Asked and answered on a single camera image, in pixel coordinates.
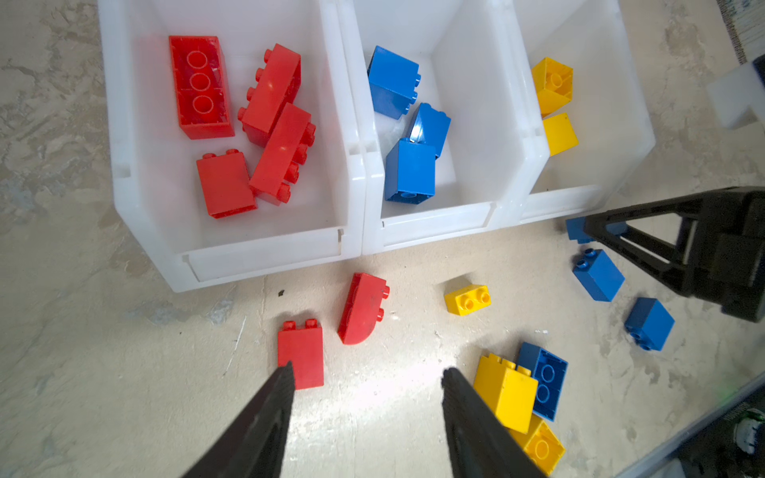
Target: lego brick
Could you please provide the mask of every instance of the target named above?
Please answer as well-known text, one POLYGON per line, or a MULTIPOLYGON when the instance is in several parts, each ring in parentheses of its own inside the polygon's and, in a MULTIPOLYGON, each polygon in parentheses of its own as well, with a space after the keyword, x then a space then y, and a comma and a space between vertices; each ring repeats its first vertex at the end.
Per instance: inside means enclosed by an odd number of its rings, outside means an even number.
MULTIPOLYGON (((566 219, 566 231, 570 240, 576 241, 579 244, 587 244, 593 241, 590 236, 584 233, 584 221, 586 219, 586 216, 566 219)), ((607 224, 606 230, 615 236, 621 236, 627 231, 627 223, 607 224)))
POLYGON ((169 38, 178 125, 190 139, 234 136, 218 37, 169 38))
POLYGON ((531 70, 542 117, 566 106, 574 94, 574 70, 545 58, 531 70))
POLYGON ((389 295, 390 287, 381 278, 363 273, 354 274, 340 327, 337 329, 340 340, 346 345, 356 345, 366 340, 375 329, 375 323, 383 320, 385 311, 380 305, 389 295))
POLYGON ((294 321, 285 322, 278 334, 277 348, 278 366, 292 362, 295 390, 324 385, 324 340, 316 319, 306 320, 302 329, 294 321))
POLYGON ((409 107, 417 101, 415 88, 420 84, 419 68, 413 61, 375 47, 366 70, 375 111, 393 119, 408 113, 409 107))
POLYGON ((531 377, 539 382, 534 401, 534 413, 555 421, 568 362, 540 346, 524 342, 518 355, 518 366, 531 370, 531 377))
POLYGON ((547 144, 550 146, 550 156, 555 156, 579 145, 579 140, 571 126, 568 114, 552 116, 542 121, 547 135, 547 144))
POLYGON ((624 283, 624 276, 603 249, 587 249, 574 266, 574 275, 593 299, 611 302, 624 283))
POLYGON ((480 358, 473 387, 505 428, 529 431, 537 387, 531 370, 491 353, 480 358))
POLYGON ((305 164, 315 133, 311 114, 287 103, 249 180, 258 197, 277 206, 289 201, 291 191, 284 181, 298 182, 300 166, 305 164))
POLYGON ((491 305, 489 288, 485 285, 468 285, 444 296, 446 308, 452 314, 468 315, 491 305))
POLYGON ((540 417, 531 417, 528 433, 510 430, 510 435, 518 443, 531 461, 547 476, 558 466, 566 449, 550 427, 540 417))
POLYGON ((441 157, 449 133, 451 118, 446 113, 433 109, 427 103, 420 103, 409 121, 404 138, 413 143, 423 143, 435 148, 435 157, 441 157))
POLYGON ((385 199, 420 204, 434 195, 435 148, 400 139, 386 157, 385 199))
POLYGON ((280 44, 265 51, 265 69, 255 73, 258 85, 247 90, 249 104, 237 114, 247 138, 258 146, 268 144, 285 104, 295 101, 301 82, 300 59, 280 44))
POLYGON ((255 196, 247 182, 244 154, 236 149, 224 156, 205 154, 197 161, 207 213, 215 219, 257 209, 255 196))
POLYGON ((675 319, 658 299, 638 298, 624 328, 641 349, 660 351, 674 325, 675 319))

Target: storage bin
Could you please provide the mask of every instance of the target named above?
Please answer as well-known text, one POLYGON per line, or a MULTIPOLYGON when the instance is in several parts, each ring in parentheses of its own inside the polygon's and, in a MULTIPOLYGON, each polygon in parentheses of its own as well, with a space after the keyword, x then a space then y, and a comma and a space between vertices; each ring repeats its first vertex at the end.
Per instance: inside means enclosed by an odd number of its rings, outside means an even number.
POLYGON ((509 226, 549 157, 513 3, 334 1, 366 168, 363 254, 509 226), (417 105, 399 120, 373 111, 377 45, 418 63, 417 103, 452 119, 435 196, 416 206, 383 200, 384 158, 417 105))
POLYGON ((568 113, 579 146, 549 159, 507 226, 603 207, 656 144, 617 0, 515 4, 530 66, 574 68, 573 100, 554 114, 568 113))
POLYGON ((174 291, 356 257, 366 172, 356 132, 336 6, 312 0, 99 0, 114 201, 174 291), (249 173, 262 148, 236 137, 191 141, 178 127, 168 35, 220 39, 231 111, 246 106, 267 48, 302 55, 295 105, 316 142, 289 203, 207 215, 196 160, 242 151, 249 173))

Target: lego stud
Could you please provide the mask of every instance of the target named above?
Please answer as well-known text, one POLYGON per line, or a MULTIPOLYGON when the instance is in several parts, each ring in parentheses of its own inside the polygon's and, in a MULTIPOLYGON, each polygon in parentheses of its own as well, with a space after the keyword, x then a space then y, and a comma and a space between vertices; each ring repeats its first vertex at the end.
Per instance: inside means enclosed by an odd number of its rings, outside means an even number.
POLYGON ((288 183, 296 184, 298 182, 299 177, 300 177, 300 172, 298 171, 298 165, 296 163, 290 163, 289 166, 287 166, 285 181, 287 181, 288 183))
POLYGON ((283 203, 287 203, 291 196, 292 196, 292 193, 289 190, 289 186, 284 183, 280 184, 279 191, 276 193, 276 199, 280 200, 283 203))
POLYGON ((210 77, 204 73, 195 73, 191 75, 191 78, 189 78, 189 83, 191 83, 191 88, 195 89, 196 91, 204 91, 208 88, 210 88, 210 77))
POLYGON ((462 305, 460 306, 461 308, 465 309, 466 311, 472 311, 473 307, 475 307, 475 306, 476 306, 476 304, 471 299, 469 299, 467 297, 462 298, 462 305))
POLYGON ((305 164, 306 158, 308 158, 308 145, 298 145, 292 160, 298 164, 305 164))
POLYGON ((194 111, 201 115, 206 115, 213 111, 213 100, 209 96, 199 95, 191 102, 194 111))
POLYGON ((534 454, 538 459, 544 460, 550 454, 550 445, 548 445, 544 440, 536 442, 536 446, 534 447, 534 454))
POLYGON ((547 385, 539 384, 536 389, 536 401, 539 403, 547 403, 549 399, 550 389, 547 388, 547 385))
POLYGON ((542 380, 547 383, 552 382, 555 379, 555 369, 552 365, 545 365, 542 367, 542 380))
POLYGON ((199 50, 194 50, 186 55, 186 63, 195 70, 199 70, 207 66, 207 55, 199 50))
POLYGON ((563 79, 557 73, 548 73, 547 81, 550 83, 553 89, 558 89, 563 86, 563 79))
POLYGON ((315 124, 308 123, 308 126, 305 127, 303 138, 300 141, 301 143, 305 143, 308 146, 314 145, 314 141, 316 141, 316 125, 315 124))

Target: floor stain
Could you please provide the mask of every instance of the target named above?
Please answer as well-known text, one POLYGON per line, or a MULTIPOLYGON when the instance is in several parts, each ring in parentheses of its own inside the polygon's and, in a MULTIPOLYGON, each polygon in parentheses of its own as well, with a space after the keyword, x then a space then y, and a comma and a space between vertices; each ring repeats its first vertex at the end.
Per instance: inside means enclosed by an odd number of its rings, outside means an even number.
POLYGON ((228 293, 226 293, 226 296, 213 305, 213 308, 207 313, 207 319, 212 325, 223 325, 226 320, 228 320, 231 310, 234 307, 232 296, 235 291, 236 286, 232 287, 228 293))
POLYGON ((185 322, 191 313, 176 308, 168 301, 149 301, 125 314, 128 319, 145 318, 154 325, 168 325, 171 322, 185 322))

